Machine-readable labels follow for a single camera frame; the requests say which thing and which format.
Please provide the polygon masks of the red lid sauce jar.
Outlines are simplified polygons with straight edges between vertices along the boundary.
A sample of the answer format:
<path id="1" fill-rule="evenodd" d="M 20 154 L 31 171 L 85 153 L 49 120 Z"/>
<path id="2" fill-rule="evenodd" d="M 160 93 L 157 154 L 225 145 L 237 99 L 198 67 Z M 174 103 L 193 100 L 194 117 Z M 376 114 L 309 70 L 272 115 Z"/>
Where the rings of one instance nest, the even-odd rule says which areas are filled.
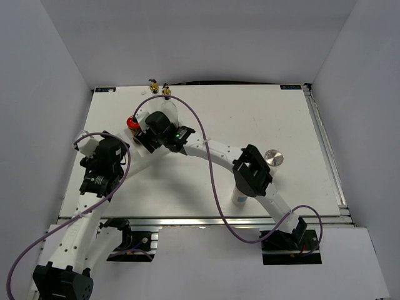
<path id="1" fill-rule="evenodd" d="M 141 131 L 141 127 L 134 116 L 127 118 L 126 125 L 134 138 Z"/>

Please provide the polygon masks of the glass bottle with dark sauce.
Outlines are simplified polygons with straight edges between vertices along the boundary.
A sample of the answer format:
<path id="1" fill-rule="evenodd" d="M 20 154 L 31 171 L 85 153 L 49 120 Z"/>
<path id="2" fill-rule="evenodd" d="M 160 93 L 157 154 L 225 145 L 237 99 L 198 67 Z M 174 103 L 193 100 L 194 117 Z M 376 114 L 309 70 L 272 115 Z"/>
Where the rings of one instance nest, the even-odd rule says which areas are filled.
<path id="1" fill-rule="evenodd" d="M 161 94 L 164 96 L 164 100 L 161 103 L 161 111 L 168 117 L 170 122 L 172 122 L 176 127 L 178 127 L 179 126 L 178 109 L 172 101 L 171 90 L 167 83 L 163 84 Z"/>

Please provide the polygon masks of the clear glass oil bottle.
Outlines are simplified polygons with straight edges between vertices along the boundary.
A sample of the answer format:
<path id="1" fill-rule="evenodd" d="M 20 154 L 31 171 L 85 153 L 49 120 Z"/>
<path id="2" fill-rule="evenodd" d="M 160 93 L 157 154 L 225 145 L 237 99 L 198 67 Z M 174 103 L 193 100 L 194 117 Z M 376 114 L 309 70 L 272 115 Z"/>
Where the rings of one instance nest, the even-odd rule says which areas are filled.
<path id="1" fill-rule="evenodd" d="M 161 95 L 159 90 L 159 83 L 155 79 L 149 80 L 149 89 L 151 92 L 151 96 Z M 157 97 L 149 101 L 149 111 L 152 113 L 154 111 L 161 110 L 161 104 L 163 103 L 162 97 Z"/>

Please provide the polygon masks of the white shaker silver top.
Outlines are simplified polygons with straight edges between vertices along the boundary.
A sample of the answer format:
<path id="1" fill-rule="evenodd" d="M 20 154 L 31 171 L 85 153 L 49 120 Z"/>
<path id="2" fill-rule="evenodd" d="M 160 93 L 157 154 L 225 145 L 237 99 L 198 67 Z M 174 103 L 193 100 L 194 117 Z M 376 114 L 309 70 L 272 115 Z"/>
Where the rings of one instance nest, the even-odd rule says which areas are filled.
<path id="1" fill-rule="evenodd" d="M 237 206 L 242 206 L 246 203 L 248 197 L 243 194 L 237 186 L 234 186 L 231 194 L 231 202 Z"/>

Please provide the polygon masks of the steel lid white powder jar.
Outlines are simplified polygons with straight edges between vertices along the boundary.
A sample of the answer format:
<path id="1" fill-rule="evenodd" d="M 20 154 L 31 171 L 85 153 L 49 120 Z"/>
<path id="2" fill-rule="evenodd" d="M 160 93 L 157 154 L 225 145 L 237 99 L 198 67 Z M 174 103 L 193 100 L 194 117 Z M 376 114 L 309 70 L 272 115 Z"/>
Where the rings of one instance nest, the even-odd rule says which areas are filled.
<path id="1" fill-rule="evenodd" d="M 264 160 L 270 168 L 270 175 L 274 177 L 284 162 L 284 156 L 280 151 L 270 149 L 265 152 Z"/>

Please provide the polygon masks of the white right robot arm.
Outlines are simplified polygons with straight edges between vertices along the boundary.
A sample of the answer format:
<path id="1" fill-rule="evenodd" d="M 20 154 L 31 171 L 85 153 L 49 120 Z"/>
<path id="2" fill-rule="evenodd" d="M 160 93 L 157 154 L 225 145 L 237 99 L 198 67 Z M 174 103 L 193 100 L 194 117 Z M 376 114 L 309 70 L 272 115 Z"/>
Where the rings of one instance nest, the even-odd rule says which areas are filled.
<path id="1" fill-rule="evenodd" d="M 245 148 L 206 141 L 200 133 L 186 126 L 178 126 L 161 111 L 148 113 L 140 110 L 133 116 L 140 126 L 135 138 L 150 152 L 164 146 L 172 153 L 210 159 L 231 171 L 235 191 L 245 198 L 256 199 L 279 226 L 272 234 L 272 242 L 285 250 L 299 250 L 305 241 L 307 225 L 281 197 L 273 183 L 273 175 L 256 146 Z"/>

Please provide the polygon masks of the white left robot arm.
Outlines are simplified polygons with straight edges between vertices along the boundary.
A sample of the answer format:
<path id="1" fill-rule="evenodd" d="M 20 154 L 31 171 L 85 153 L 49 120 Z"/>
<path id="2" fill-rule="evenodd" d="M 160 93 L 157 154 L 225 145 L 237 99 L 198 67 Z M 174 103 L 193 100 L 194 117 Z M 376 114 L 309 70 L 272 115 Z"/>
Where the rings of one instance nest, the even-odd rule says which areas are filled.
<path id="1" fill-rule="evenodd" d="M 132 234 L 124 228 L 99 229 L 129 171 L 129 144 L 103 131 L 82 132 L 73 146 L 84 156 L 80 162 L 84 176 L 73 217 L 58 227 L 65 230 L 61 241 L 33 272 L 40 299 L 89 299 L 96 264 L 104 262 L 115 247 L 126 249 L 132 242 Z"/>

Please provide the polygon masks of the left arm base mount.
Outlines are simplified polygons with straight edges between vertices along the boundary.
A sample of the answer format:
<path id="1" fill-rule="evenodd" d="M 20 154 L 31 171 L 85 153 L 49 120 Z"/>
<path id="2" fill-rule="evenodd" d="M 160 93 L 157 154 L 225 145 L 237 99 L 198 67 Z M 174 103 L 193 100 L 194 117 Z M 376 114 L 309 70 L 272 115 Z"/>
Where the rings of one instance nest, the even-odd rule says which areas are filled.
<path id="1" fill-rule="evenodd" d="M 151 231 L 134 231 L 128 219 L 113 218 L 100 222 L 99 229 L 116 228 L 121 243 L 107 258 L 111 262 L 151 262 L 155 249 L 151 246 Z"/>

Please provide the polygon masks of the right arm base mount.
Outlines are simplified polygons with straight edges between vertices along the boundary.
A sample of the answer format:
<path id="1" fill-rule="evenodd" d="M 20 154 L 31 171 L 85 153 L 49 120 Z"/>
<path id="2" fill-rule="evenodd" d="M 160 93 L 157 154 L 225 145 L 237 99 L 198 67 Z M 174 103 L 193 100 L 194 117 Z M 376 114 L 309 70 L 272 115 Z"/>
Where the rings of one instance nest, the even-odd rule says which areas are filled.
<path id="1" fill-rule="evenodd" d="M 307 229 L 299 244 L 285 240 L 275 232 L 261 242 L 261 249 L 265 266 L 322 264 L 318 237 L 314 229 Z"/>

